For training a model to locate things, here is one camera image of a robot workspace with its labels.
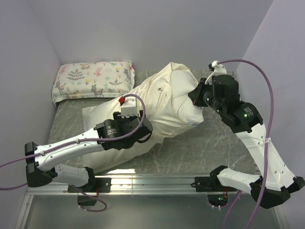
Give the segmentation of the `cream satin pillowcase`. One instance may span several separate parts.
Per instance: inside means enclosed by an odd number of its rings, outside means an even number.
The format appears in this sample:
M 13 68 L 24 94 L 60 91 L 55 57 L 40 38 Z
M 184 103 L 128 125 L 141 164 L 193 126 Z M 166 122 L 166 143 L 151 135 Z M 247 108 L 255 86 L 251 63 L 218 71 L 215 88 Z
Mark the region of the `cream satin pillowcase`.
M 89 130 L 107 119 L 113 119 L 114 112 L 122 112 L 128 117 L 136 117 L 139 111 L 146 110 L 146 117 L 153 126 L 150 139 L 142 144 L 134 143 L 130 149 L 110 149 L 86 154 L 83 165 L 94 171 L 103 171 L 127 162 L 148 152 L 165 138 L 175 137 L 193 128 L 188 115 L 178 109 L 185 104 L 188 86 L 196 86 L 196 79 L 183 64 L 169 63 L 161 71 L 144 80 L 131 90 L 131 96 L 120 104 L 115 98 L 98 106 L 82 109 L 84 130 Z

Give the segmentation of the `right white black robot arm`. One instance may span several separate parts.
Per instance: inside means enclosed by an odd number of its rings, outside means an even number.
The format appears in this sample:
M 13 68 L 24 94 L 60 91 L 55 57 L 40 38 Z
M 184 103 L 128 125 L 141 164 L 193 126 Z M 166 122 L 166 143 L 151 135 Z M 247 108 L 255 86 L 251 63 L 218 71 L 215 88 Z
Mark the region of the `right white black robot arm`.
M 209 178 L 196 177 L 198 192 L 240 190 L 257 200 L 266 182 L 260 206 L 269 209 L 285 203 L 292 193 L 305 185 L 302 177 L 295 176 L 279 156 L 256 107 L 240 99 L 239 83 L 230 75 L 212 77 L 211 83 L 201 78 L 198 86 L 188 94 L 198 107 L 210 107 L 221 117 L 242 141 L 261 174 L 251 175 L 219 166 L 210 172 Z

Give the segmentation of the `white pillow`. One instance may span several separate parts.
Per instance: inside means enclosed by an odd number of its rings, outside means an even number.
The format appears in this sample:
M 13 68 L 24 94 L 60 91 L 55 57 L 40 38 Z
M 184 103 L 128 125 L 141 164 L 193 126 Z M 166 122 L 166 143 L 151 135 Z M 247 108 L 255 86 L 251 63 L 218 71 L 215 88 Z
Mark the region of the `white pillow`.
M 171 72 L 172 108 L 178 117 L 185 123 L 198 126 L 204 121 L 203 109 L 193 105 L 188 93 L 198 85 L 193 74 L 184 70 Z

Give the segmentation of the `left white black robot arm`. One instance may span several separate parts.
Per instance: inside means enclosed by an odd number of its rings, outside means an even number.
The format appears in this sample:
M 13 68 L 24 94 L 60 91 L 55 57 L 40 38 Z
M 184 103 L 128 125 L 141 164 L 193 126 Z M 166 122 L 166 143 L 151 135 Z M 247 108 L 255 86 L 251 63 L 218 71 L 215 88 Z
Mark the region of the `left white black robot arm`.
M 153 126 L 144 113 L 123 118 L 115 112 L 113 119 L 107 119 L 75 137 L 44 146 L 26 143 L 27 184 L 41 187 L 55 181 L 90 192 L 96 186 L 93 169 L 66 166 L 65 161 L 94 152 L 129 149 L 135 143 L 148 141 L 152 132 Z

